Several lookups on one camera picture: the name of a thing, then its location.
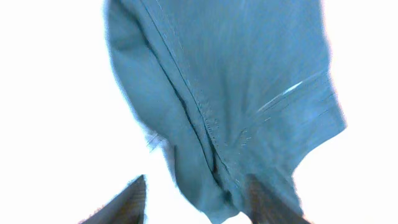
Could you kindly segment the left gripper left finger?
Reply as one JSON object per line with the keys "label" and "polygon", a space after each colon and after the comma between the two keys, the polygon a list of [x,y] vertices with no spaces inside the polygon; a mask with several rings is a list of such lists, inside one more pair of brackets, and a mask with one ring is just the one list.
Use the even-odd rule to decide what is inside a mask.
{"label": "left gripper left finger", "polygon": [[82,224],[143,224],[146,182],[143,175]]}

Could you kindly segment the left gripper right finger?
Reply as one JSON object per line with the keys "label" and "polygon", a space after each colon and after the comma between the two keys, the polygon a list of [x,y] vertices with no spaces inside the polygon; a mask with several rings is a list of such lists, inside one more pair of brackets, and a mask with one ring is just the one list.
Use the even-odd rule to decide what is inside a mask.
{"label": "left gripper right finger", "polygon": [[254,224],[310,224],[256,177],[247,177],[248,217]]}

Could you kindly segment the black shorts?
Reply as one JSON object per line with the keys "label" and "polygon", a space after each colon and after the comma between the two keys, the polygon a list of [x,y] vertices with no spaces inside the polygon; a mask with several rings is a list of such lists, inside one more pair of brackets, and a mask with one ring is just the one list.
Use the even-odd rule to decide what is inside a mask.
{"label": "black shorts", "polygon": [[256,177],[303,216],[293,172],[345,128],[318,0],[113,0],[115,74],[174,151],[175,178],[213,223],[250,212]]}

